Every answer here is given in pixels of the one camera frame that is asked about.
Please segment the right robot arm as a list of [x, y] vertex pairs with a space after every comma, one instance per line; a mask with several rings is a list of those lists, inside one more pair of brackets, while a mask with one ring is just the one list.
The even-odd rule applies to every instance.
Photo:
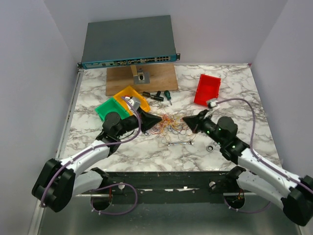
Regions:
[[207, 110], [183, 117], [193, 133], [202, 132], [220, 146], [224, 158], [244, 168], [239, 175], [225, 179], [225, 187], [235, 192], [248, 190], [279, 207], [285, 216], [299, 226], [313, 217], [313, 179], [300, 177], [268, 161], [237, 137], [238, 126], [230, 117], [214, 123]]

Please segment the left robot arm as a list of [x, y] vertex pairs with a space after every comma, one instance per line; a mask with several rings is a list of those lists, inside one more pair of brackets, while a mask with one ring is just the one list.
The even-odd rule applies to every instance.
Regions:
[[123, 143], [120, 139], [122, 135], [134, 130], [146, 132], [161, 120], [161, 117], [143, 110], [125, 119], [117, 112], [108, 113], [102, 131], [90, 146], [66, 159], [50, 159], [45, 163], [32, 195], [42, 207], [59, 212], [77, 194], [90, 190], [104, 193], [109, 186], [108, 180], [100, 170], [89, 167], [115, 153]]

